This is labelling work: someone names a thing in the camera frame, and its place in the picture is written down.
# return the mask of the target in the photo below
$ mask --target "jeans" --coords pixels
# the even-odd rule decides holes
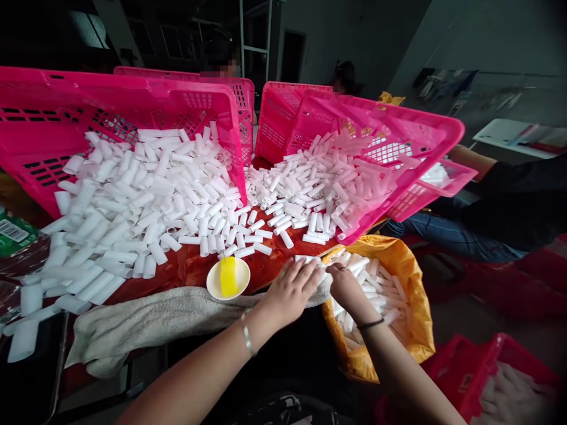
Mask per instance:
[[[507,263],[527,254],[467,229],[457,220],[460,209],[467,205],[468,202],[456,197],[439,198],[430,207],[441,217],[419,212],[402,223],[389,220],[380,233],[397,238],[402,238],[407,231],[416,233],[454,254],[483,263]]]

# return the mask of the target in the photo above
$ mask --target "bottle label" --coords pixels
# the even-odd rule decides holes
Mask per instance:
[[[0,212],[0,258],[25,248],[37,239],[39,230],[30,223],[9,217],[7,211]]]

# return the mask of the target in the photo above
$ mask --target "small bowl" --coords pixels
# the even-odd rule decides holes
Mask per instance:
[[[207,275],[207,290],[213,298],[228,301],[241,295],[250,282],[250,267],[243,259],[236,259],[236,284],[238,292],[232,297],[223,297],[220,290],[220,261],[216,263]]]

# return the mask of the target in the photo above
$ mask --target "human hand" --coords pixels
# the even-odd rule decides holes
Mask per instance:
[[[269,311],[275,321],[275,331],[296,321],[303,313],[309,297],[317,289],[323,270],[316,261],[305,265],[305,259],[289,259],[271,284],[257,308]]]
[[[366,298],[362,287],[352,274],[341,263],[333,263],[327,267],[333,283],[331,296],[350,314],[356,323],[368,322],[376,316],[376,310]]]

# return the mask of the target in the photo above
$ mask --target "pink plastic basket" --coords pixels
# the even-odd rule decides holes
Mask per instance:
[[[428,375],[469,423],[482,414],[480,404],[488,377],[497,372],[496,362],[508,363],[530,375],[537,384],[559,388],[559,377],[516,340],[496,334],[488,344],[474,345],[461,335],[431,358]],[[377,424],[396,423],[386,397],[375,409]]]
[[[116,67],[114,68],[114,74],[132,77],[191,81],[193,83],[221,83],[229,86],[234,93],[234,98],[236,99],[236,111],[238,112],[240,130],[240,145],[242,147],[242,161],[244,166],[250,165],[252,161],[254,137],[254,84],[252,81],[241,78],[218,79],[195,73],[161,71],[134,67]]]
[[[57,218],[53,192],[70,178],[63,172],[69,156],[90,150],[85,131],[133,144],[137,128],[193,134],[214,119],[232,154],[230,177],[245,194],[235,103],[219,84],[0,68],[0,166]]]
[[[333,88],[275,81],[268,81],[264,85],[260,126],[256,137],[256,156],[261,156],[272,164],[282,160],[301,99],[309,89],[331,93]]]
[[[352,138],[373,138],[370,147],[360,156],[371,164],[399,168],[401,154],[421,161],[416,168],[398,176],[397,188],[380,208],[360,219],[359,228],[342,240],[343,244],[355,242],[389,211],[391,217],[401,221],[440,195],[453,196],[476,174],[466,167],[442,160],[464,134],[464,125],[459,120],[321,90],[305,92],[283,154],[308,149],[317,135],[335,130],[341,132],[342,128],[346,128]],[[437,162],[441,162],[454,178],[445,188],[419,180]]]

